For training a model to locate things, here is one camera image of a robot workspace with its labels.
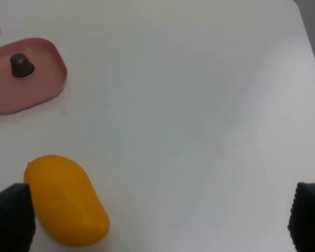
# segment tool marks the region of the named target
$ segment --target pink plastic tray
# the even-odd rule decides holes
[[[15,53],[25,54],[34,64],[32,76],[13,77],[9,59]],[[0,47],[0,114],[14,113],[57,96],[67,75],[55,45],[46,39],[27,38]]]

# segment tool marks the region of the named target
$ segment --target white table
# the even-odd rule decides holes
[[[81,164],[112,228],[84,249],[294,251],[315,182],[315,60],[292,0],[0,0],[0,45],[52,41],[69,79],[0,116],[0,191],[47,154]]]

